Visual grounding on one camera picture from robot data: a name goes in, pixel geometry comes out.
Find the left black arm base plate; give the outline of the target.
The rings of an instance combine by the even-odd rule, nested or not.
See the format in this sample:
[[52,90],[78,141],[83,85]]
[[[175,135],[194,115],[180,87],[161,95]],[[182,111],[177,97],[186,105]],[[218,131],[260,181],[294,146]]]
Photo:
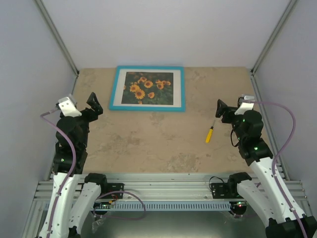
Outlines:
[[[123,191],[124,190],[124,184],[123,183],[109,183],[107,185],[106,193],[110,193],[113,191]],[[110,200],[118,200],[123,198],[123,193],[114,193],[109,194],[104,197],[104,199],[110,199]]]

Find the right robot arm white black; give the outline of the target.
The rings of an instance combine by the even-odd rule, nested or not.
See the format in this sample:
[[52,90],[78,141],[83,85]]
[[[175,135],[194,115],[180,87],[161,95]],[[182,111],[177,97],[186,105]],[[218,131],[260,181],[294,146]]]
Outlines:
[[262,115],[253,109],[253,97],[238,99],[236,107],[217,101],[215,116],[232,126],[237,136],[236,147],[260,181],[262,194],[247,173],[229,176],[227,192],[233,198],[242,197],[256,212],[265,226],[268,238],[312,238],[317,220],[308,216],[287,188],[277,166],[276,156],[262,139]]

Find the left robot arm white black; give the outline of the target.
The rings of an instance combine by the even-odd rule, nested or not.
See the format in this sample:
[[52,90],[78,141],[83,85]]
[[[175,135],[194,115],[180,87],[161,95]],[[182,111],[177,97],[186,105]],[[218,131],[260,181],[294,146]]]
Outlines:
[[87,159],[89,124],[103,114],[97,96],[92,92],[88,107],[79,111],[72,95],[41,114],[41,119],[56,130],[57,143],[53,159],[53,190],[40,238],[79,238],[91,207],[97,198],[108,194],[106,176],[90,173],[77,201],[76,187]]

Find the yellow handled screwdriver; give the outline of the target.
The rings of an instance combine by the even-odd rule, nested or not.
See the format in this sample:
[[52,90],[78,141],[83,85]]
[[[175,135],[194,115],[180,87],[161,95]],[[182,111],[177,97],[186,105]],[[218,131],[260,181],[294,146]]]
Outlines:
[[212,125],[208,131],[208,134],[206,136],[206,139],[205,139],[205,143],[209,143],[210,140],[211,140],[211,137],[212,137],[212,134],[213,134],[213,129],[214,129],[214,124],[215,124],[215,120],[212,122]]

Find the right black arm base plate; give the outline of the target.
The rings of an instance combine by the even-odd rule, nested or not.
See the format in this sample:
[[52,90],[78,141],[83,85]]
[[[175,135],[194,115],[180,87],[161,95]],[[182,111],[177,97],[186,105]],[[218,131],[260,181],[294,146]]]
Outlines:
[[228,184],[219,177],[212,176],[209,179],[209,189],[211,190],[213,199],[230,198]]

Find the teal wooden photo frame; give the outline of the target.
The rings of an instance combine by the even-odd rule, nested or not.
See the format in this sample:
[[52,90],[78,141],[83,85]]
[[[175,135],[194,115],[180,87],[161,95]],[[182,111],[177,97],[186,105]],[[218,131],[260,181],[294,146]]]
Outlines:
[[[123,87],[127,72],[171,72],[173,73],[173,105],[122,104]],[[184,112],[185,103],[185,70],[181,66],[118,66],[115,73],[110,97],[109,109],[113,111],[156,111]]]

